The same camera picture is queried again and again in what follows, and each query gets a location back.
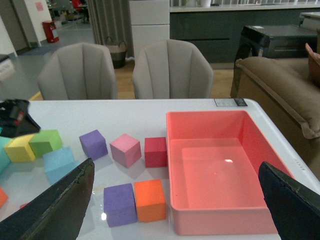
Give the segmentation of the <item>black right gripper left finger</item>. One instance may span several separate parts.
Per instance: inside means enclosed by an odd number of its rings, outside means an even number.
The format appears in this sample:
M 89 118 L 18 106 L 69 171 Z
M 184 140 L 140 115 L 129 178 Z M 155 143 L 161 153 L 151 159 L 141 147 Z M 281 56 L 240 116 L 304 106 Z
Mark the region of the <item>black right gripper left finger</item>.
M 0 223 L 2 240 L 75 240 L 91 199 L 95 164 L 76 166 Z

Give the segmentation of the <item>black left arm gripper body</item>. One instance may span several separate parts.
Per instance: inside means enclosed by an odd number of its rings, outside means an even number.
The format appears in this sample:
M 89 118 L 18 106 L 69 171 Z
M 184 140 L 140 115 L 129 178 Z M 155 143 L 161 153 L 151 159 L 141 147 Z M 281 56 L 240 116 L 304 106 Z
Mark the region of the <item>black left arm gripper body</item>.
M 6 99 L 0 103 L 0 136 L 15 138 L 36 134 L 41 127 L 29 114 L 28 100 Z

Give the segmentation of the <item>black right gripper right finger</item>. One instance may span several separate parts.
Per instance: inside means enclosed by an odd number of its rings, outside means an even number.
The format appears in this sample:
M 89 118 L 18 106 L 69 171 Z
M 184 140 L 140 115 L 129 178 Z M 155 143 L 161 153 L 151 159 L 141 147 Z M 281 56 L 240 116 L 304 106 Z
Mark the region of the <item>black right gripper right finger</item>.
M 258 179 L 282 240 L 320 238 L 320 195 L 264 161 Z

